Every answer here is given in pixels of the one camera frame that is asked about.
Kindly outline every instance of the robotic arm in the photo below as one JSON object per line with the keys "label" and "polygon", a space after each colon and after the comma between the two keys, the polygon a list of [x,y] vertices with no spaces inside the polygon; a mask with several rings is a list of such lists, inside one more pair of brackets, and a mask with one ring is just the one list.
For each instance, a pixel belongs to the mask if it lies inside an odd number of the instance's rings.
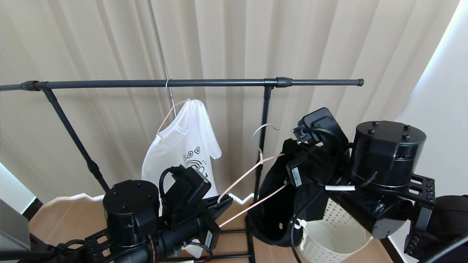
{"label": "robotic arm", "polygon": [[[286,166],[292,185],[318,185],[318,192],[326,191],[377,239],[391,235],[410,220],[404,253],[416,259],[468,260],[468,253],[464,253],[467,246],[463,245],[468,239],[468,197],[435,198],[435,181],[414,174],[426,140],[421,130],[390,121],[364,122],[349,143],[330,111],[322,108],[304,116],[293,133],[298,149]],[[168,173],[175,183],[164,192],[162,181]],[[198,171],[182,166],[165,170],[159,189],[146,181],[118,183],[103,199],[107,228],[87,237],[82,247],[43,244],[41,251],[0,251],[0,261],[159,262],[177,255],[193,239],[200,240],[196,245],[211,253],[220,231],[215,220],[231,205],[232,198],[224,196],[220,203],[216,202],[218,197],[202,199],[210,187]],[[102,236],[108,240],[100,244],[97,240]],[[110,255],[102,253],[106,249]]]}

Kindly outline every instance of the label sticker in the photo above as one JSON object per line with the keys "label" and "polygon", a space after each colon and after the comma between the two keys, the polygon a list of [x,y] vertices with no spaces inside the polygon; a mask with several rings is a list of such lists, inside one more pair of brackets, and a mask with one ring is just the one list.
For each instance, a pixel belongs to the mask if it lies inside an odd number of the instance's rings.
{"label": "label sticker", "polygon": [[177,126],[175,128],[175,131],[182,134],[182,135],[187,135],[187,133],[189,133],[189,130],[186,130],[186,129],[180,127],[180,126]]}
{"label": "label sticker", "polygon": [[302,181],[300,179],[299,169],[297,167],[294,167],[291,171],[292,171],[292,176],[294,177],[294,183],[296,184],[296,187],[301,186]]}
{"label": "label sticker", "polygon": [[213,234],[208,231],[208,234],[206,234],[205,247],[211,248],[211,239],[213,239]]}

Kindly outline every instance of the garment rack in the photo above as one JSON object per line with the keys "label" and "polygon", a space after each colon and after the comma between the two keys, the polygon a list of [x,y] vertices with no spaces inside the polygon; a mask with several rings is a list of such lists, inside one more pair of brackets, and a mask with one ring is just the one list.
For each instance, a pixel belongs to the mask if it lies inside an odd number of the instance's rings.
{"label": "garment rack", "polygon": [[[81,81],[27,81],[21,84],[1,85],[0,91],[26,90],[26,91],[42,91],[52,104],[55,112],[60,118],[62,124],[72,138],[76,147],[86,161],[88,170],[93,174],[99,182],[102,189],[107,193],[110,188],[102,177],[98,165],[91,159],[85,147],[81,143],[78,135],[73,129],[71,123],[62,110],[53,93],[53,89],[65,88],[144,88],[144,87],[263,87],[263,109],[262,123],[267,123],[268,109],[270,106],[271,91],[274,88],[286,88],[290,86],[362,86],[363,79],[358,80],[293,80],[290,78],[277,77],[275,79],[219,79],[219,80],[81,80]],[[259,148],[263,151],[265,144],[265,131],[263,127],[260,131]],[[260,161],[260,155],[257,157],[257,162]],[[254,203],[258,200],[258,192],[260,188],[260,176],[262,174],[263,165],[259,165],[255,169],[255,187],[254,187]],[[249,258],[249,263],[255,263],[255,251],[253,244],[253,234],[251,232],[251,224],[248,216],[245,217],[246,229],[242,230],[224,230],[221,234],[246,233],[248,253],[213,256],[212,259],[227,259],[227,258]],[[194,260],[193,257],[178,257],[169,258],[165,262],[188,261]]]}

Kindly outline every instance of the dark baseboard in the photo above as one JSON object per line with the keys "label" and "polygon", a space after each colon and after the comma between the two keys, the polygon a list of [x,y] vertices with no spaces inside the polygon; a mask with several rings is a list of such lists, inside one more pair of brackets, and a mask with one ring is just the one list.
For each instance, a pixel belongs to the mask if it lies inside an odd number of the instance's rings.
{"label": "dark baseboard", "polygon": [[42,205],[43,203],[39,201],[39,199],[34,199],[34,201],[32,201],[32,203],[24,211],[23,216],[26,217],[28,221],[31,221],[31,219],[34,217],[37,211],[39,211],[39,208],[41,208]]}
{"label": "dark baseboard", "polygon": [[394,263],[404,263],[405,261],[402,259],[398,251],[396,251],[395,246],[392,244],[390,239],[388,237],[381,239],[380,242],[382,243],[382,246],[385,248],[387,251],[388,255],[392,259]]}

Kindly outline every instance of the curtain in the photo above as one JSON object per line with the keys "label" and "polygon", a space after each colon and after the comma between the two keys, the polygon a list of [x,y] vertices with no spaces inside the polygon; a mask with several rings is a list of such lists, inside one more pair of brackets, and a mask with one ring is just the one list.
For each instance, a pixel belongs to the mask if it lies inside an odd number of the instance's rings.
{"label": "curtain", "polygon": [[[28,80],[365,79],[362,87],[272,91],[265,157],[304,115],[328,107],[352,140],[357,124],[394,120],[426,68],[458,1],[1,1],[2,84]],[[252,167],[262,87],[172,88],[201,100],[222,157],[218,191]],[[165,88],[57,90],[109,185],[139,179],[170,109]],[[0,94],[0,161],[43,202],[103,194],[41,92]],[[265,163],[263,175],[272,163]],[[233,193],[253,191],[254,174]]]}

